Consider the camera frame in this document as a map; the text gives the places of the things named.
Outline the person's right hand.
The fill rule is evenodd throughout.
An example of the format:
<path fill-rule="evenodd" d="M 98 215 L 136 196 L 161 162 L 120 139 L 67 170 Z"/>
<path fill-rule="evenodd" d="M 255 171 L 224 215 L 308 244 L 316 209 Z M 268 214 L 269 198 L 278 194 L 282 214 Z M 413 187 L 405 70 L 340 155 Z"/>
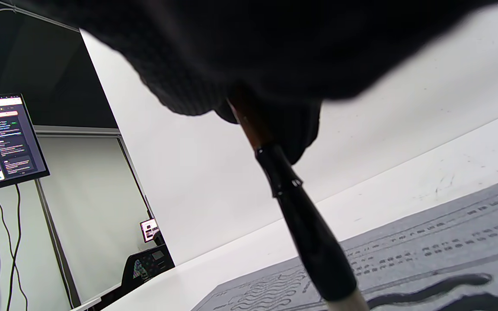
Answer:
<path fill-rule="evenodd" d="M 242 87 L 292 164 L 324 100 L 349 100 L 498 0 L 19 0 L 120 53 L 175 114 L 215 112 Z"/>

